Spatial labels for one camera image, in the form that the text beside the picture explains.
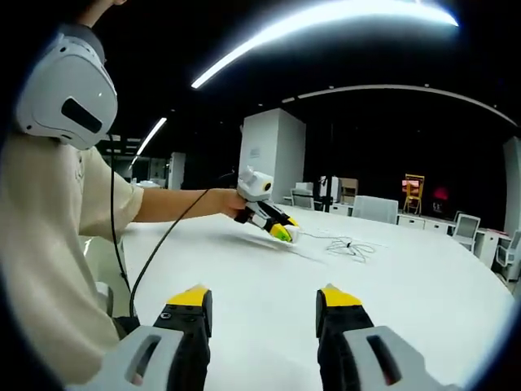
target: beige t-shirt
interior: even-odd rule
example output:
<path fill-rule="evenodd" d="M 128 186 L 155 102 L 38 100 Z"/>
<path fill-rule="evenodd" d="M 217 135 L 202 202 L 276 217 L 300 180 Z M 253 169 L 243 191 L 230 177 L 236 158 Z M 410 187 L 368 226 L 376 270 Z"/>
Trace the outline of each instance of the beige t-shirt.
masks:
<path fill-rule="evenodd" d="M 118 342 L 78 238 L 112 240 L 111 169 L 95 148 L 24 134 L 9 136 L 0 159 L 0 262 L 13 310 L 55 374 L 85 383 Z M 117 231 L 141 201 L 142 189 L 116 175 Z"/>

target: black cable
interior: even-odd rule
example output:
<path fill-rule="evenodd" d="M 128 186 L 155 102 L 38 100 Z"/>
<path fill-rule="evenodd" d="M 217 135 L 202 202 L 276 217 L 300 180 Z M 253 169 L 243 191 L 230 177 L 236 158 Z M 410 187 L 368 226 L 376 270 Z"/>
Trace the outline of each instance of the black cable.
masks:
<path fill-rule="evenodd" d="M 112 171 L 112 174 L 111 174 L 111 229 L 112 229 L 112 242 L 114 242 L 114 249 L 116 250 L 117 263 L 120 266 L 121 277 L 125 281 L 125 285 L 127 286 L 127 288 L 130 291 L 129 279 L 127 278 L 127 274 L 125 273 L 125 269 L 123 268 L 123 262 L 121 261 L 121 257 L 120 257 L 120 250 L 117 247 L 116 228 L 114 227 L 114 180 L 115 180 L 115 176 L 116 176 L 115 170 L 114 170 L 114 165 L 115 165 L 114 149 L 115 149 L 115 146 L 114 146 L 114 138 L 112 137 L 111 134 L 108 135 L 108 138 L 111 141 L 111 171 Z"/>
<path fill-rule="evenodd" d="M 228 176 L 231 176 L 231 175 L 234 175 L 234 173 L 228 173 L 228 174 L 224 174 L 224 175 L 221 175 L 217 180 L 216 182 L 219 182 L 221 181 L 222 179 L 228 177 Z M 170 232 L 172 232 L 173 228 L 186 216 L 186 214 L 188 212 L 190 212 L 190 210 L 199 202 L 201 201 L 201 199 L 210 191 L 210 189 L 207 189 L 203 192 L 203 194 L 201 194 L 197 200 L 194 201 L 194 203 L 192 205 L 190 205 L 182 214 L 181 216 L 179 216 L 177 218 L 177 220 L 175 222 L 173 222 L 173 224 L 170 226 L 170 228 L 167 229 L 167 231 L 164 233 L 163 237 L 160 239 L 160 241 L 158 242 L 158 244 L 155 246 L 154 250 L 152 251 L 152 253 L 150 254 L 150 256 L 148 257 L 147 259 L 147 262 L 145 263 L 145 266 L 141 269 L 141 271 L 139 272 L 139 275 L 138 275 L 138 279 L 136 279 L 136 283 L 134 284 L 134 286 L 132 287 L 132 291 L 130 292 L 130 301 L 129 301 L 129 315 L 132 317 L 132 316 L 135 316 L 135 313 L 134 313 L 134 300 L 135 300 L 135 297 L 136 297 L 136 292 L 138 291 L 138 286 L 139 286 L 139 283 L 141 282 L 143 276 L 145 275 L 145 272 L 147 271 L 148 269 L 148 266 L 150 265 L 150 263 L 152 262 L 152 259 L 154 258 L 155 254 L 157 253 L 157 251 L 160 249 L 161 247 L 161 244 L 163 244 L 164 240 L 167 238 L 167 236 L 170 234 Z"/>

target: ceiling light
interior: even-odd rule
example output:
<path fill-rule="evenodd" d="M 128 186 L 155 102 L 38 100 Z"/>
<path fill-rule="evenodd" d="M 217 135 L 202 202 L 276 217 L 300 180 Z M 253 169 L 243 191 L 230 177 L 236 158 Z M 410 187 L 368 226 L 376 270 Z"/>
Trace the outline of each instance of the ceiling light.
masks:
<path fill-rule="evenodd" d="M 152 140 L 152 138 L 155 136 L 155 134 L 163 127 L 164 123 L 166 122 L 166 118 L 161 118 L 157 123 L 155 124 L 154 128 L 152 128 L 151 132 L 147 135 L 145 138 L 145 141 L 143 141 L 143 144 L 141 144 L 141 147 L 138 149 L 138 153 L 136 155 L 141 155 L 141 152 L 143 152 L 143 149 L 147 146 L 147 144 Z"/>
<path fill-rule="evenodd" d="M 105 134 L 105 136 L 103 136 L 103 140 L 104 141 L 111 141 L 111 138 L 108 134 Z M 112 140 L 114 141 L 121 141 L 121 136 L 118 135 L 118 134 L 113 134 L 112 135 Z"/>
<path fill-rule="evenodd" d="M 458 22 L 446 11 L 417 2 L 401 0 L 343 0 L 328 2 L 297 12 L 262 30 L 249 41 L 244 42 L 241 46 L 217 61 L 193 82 L 192 88 L 197 89 L 201 87 L 240 56 L 267 42 L 318 24 L 377 15 L 407 16 L 418 20 L 458 26 Z"/>

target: wire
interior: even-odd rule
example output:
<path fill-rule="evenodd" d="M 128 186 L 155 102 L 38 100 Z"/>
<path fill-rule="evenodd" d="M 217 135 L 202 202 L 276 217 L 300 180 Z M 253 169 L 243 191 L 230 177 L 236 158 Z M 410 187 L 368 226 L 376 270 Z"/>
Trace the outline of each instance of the wire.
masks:
<path fill-rule="evenodd" d="M 338 255 L 350 256 L 354 261 L 366 263 L 366 254 L 374 254 L 376 250 L 368 244 L 353 243 L 354 239 L 349 236 L 342 235 L 313 235 L 308 232 L 302 232 L 302 235 L 310 236 L 315 239 L 333 239 L 326 247 L 326 251 Z"/>
<path fill-rule="evenodd" d="M 121 277 L 125 281 L 125 285 L 127 286 L 127 288 L 130 291 L 129 279 L 127 278 L 127 274 L 125 273 L 125 269 L 123 268 L 123 262 L 121 261 L 120 250 L 117 247 L 116 228 L 115 228 L 115 225 L 114 225 L 114 181 L 115 181 L 115 176 L 116 176 L 115 170 L 114 170 L 114 165 L 115 165 L 114 149 L 115 149 L 115 145 L 114 145 L 114 138 L 112 137 L 112 134 L 109 134 L 108 138 L 111 141 L 111 172 L 112 172 L 111 173 L 111 230 L 112 230 L 112 242 L 114 243 L 114 249 L 116 250 L 116 258 L 117 258 L 117 263 L 120 266 Z"/>
<path fill-rule="evenodd" d="M 221 181 L 222 179 L 228 177 L 228 176 L 231 176 L 231 175 L 234 175 L 234 173 L 228 173 L 228 174 L 224 174 L 224 175 L 221 175 L 218 179 L 217 179 L 217 182 Z M 154 249 L 152 250 L 152 253 L 150 254 L 150 256 L 148 257 L 147 259 L 147 262 L 145 262 L 145 266 L 141 269 L 141 271 L 139 272 L 139 275 L 138 275 L 138 279 L 136 279 L 136 283 L 134 284 L 134 286 L 132 287 L 132 291 L 130 292 L 130 301 L 129 301 L 129 314 L 131 317 L 135 316 L 135 313 L 134 313 L 134 300 L 136 298 L 136 292 L 138 291 L 138 286 L 139 286 L 139 283 L 141 282 L 143 276 L 145 275 L 145 272 L 147 271 L 148 269 L 148 266 L 151 264 L 152 262 L 152 259 L 154 259 L 154 256 L 155 254 L 157 253 L 157 251 L 160 249 L 161 247 L 161 244 L 163 244 L 164 240 L 167 238 L 167 236 L 170 234 L 170 232 L 172 232 L 173 228 L 186 216 L 186 214 L 188 212 L 190 212 L 190 210 L 199 202 L 201 201 L 201 199 L 210 191 L 210 189 L 207 189 L 203 192 L 203 194 L 201 194 L 199 196 L 199 198 L 197 200 L 195 200 L 193 202 L 192 205 L 190 205 L 182 214 L 181 216 L 179 216 L 177 218 L 177 220 L 175 222 L 173 222 L 173 224 L 170 226 L 170 228 L 167 229 L 167 231 L 164 233 L 163 237 L 160 239 L 160 241 L 157 243 L 157 245 L 154 247 Z"/>

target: black ceiling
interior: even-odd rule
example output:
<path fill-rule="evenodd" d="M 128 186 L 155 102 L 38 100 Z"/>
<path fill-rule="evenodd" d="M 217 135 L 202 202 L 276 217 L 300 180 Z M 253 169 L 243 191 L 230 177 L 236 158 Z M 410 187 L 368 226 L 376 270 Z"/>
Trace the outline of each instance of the black ceiling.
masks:
<path fill-rule="evenodd" d="M 428 84 L 496 105 L 521 123 L 515 2 L 438 1 L 457 29 L 382 18 L 323 25 L 255 49 L 191 89 L 200 73 L 263 26 L 316 3 L 129 0 L 113 7 L 95 28 L 119 94 L 113 133 L 143 138 L 166 116 L 144 155 L 238 153 L 243 118 L 276 107 L 306 122 L 340 122 L 397 137 L 421 130 L 500 143 L 517 131 L 475 105 L 422 92 L 358 91 L 282 103 L 330 86 Z"/>

